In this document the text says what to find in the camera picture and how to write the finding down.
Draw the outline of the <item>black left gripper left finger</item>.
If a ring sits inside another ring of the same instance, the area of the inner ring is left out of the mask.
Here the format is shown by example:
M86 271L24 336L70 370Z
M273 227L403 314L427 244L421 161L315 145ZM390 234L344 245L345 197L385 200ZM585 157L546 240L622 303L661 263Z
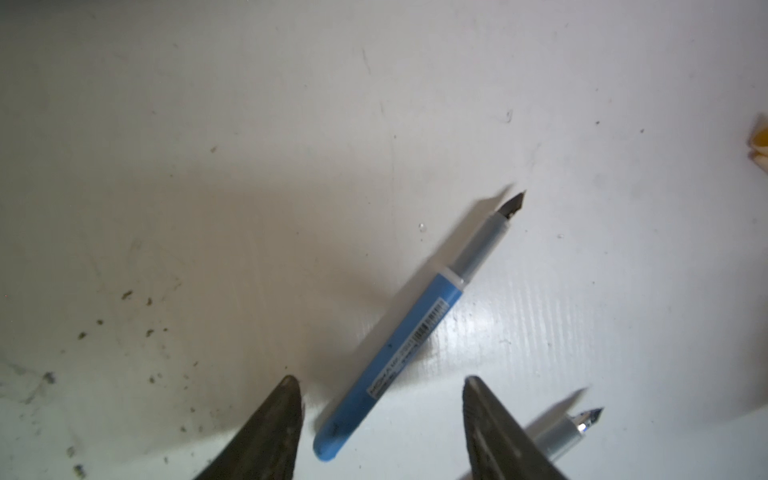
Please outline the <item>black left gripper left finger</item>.
M299 381L287 375L197 479L291 479L303 421Z

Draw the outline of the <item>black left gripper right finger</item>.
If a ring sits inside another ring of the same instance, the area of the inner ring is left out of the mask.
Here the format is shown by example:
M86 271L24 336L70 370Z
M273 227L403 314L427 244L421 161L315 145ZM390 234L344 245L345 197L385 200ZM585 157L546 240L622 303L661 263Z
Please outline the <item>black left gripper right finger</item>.
M465 379L462 412L474 479L565 479L478 376Z

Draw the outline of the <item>blue pen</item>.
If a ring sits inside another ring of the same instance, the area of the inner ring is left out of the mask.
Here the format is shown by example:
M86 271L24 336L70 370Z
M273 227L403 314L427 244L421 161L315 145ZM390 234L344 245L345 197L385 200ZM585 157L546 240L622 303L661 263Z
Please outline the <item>blue pen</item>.
M393 333L319 428L316 457L330 461L343 448L375 405L412 362L429 336L464 293L521 210L520 192L493 211L450 263L438 270L410 306Z

